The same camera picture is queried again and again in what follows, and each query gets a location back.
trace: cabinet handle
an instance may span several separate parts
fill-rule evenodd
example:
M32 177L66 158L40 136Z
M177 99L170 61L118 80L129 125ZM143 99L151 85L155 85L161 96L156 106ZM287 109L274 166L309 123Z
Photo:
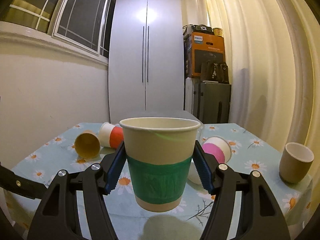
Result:
M144 27L143 27L143 34L142 34L142 83L143 83L143 44L144 44Z
M148 26L148 60L147 60L147 83L149 83L149 26Z

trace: window sill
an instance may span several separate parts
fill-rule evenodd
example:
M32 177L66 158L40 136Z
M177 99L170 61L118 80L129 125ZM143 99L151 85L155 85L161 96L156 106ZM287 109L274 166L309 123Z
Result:
M103 69L108 68L108 59L106 57L103 57L102 55L92 54L69 43L55 39L46 33L42 33L25 26L1 21L0 39L21 41L37 46L45 46L47 48L63 51L73 54L77 57L83 57L88 60L94 61L103 65Z

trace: cup with green band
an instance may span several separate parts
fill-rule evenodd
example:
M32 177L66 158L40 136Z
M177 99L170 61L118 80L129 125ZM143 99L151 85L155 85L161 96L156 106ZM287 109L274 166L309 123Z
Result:
M165 212L179 205L200 122L165 117L120 121L135 198L139 206Z

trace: white cabinet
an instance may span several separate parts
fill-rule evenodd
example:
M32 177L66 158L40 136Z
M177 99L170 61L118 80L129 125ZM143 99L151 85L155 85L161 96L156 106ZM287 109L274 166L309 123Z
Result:
M130 112L183 110L180 0L116 0L108 86L110 121Z

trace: cream curtain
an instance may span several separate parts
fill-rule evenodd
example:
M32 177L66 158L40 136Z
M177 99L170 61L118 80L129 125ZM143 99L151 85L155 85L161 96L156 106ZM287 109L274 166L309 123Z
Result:
M320 26L305 1L182 0L182 7L185 25L207 24L208 15L211 27L223 29L232 73L229 122L280 152L289 141L307 145L320 188Z

